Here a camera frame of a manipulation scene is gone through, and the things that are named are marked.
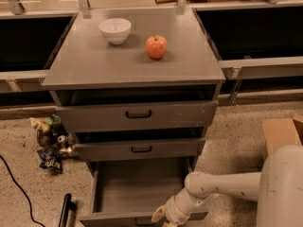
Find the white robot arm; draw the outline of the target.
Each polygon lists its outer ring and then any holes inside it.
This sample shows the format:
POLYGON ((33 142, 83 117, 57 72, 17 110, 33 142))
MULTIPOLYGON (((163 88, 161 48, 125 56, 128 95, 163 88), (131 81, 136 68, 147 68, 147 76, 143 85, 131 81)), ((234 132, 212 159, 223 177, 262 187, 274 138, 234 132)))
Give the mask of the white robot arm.
POLYGON ((256 227, 303 227, 303 147, 277 148, 266 158, 262 171, 212 175, 193 171, 185 187, 153 213, 153 222, 179 227, 190 215, 223 194, 258 204, 256 227))

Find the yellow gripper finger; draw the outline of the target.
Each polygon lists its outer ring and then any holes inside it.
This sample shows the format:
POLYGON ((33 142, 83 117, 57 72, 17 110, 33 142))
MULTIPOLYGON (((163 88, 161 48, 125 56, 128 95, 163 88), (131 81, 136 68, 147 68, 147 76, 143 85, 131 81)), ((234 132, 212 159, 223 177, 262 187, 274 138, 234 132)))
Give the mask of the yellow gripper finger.
POLYGON ((151 217, 151 222, 156 223, 164 216, 165 216, 165 207, 163 205, 161 205, 153 213, 153 215, 151 217))

